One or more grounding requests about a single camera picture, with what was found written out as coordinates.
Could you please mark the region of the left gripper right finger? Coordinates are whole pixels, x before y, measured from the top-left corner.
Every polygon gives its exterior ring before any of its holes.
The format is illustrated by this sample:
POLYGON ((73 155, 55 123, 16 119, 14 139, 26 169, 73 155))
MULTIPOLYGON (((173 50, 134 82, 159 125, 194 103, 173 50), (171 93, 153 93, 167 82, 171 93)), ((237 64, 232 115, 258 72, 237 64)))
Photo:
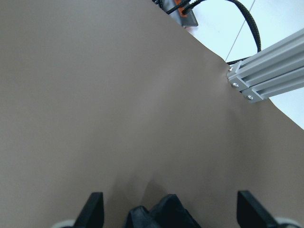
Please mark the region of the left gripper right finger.
POLYGON ((237 192, 237 222, 241 228, 282 228, 248 190, 237 192))

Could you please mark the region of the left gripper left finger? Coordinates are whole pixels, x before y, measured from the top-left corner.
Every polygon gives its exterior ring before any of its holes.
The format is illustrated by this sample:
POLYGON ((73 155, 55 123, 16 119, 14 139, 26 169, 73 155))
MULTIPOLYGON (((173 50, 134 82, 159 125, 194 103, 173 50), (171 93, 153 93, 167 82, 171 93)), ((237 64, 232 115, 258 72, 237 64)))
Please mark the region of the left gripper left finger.
POLYGON ((102 192, 93 192, 83 206, 73 227, 102 228, 105 223, 104 198, 102 192))

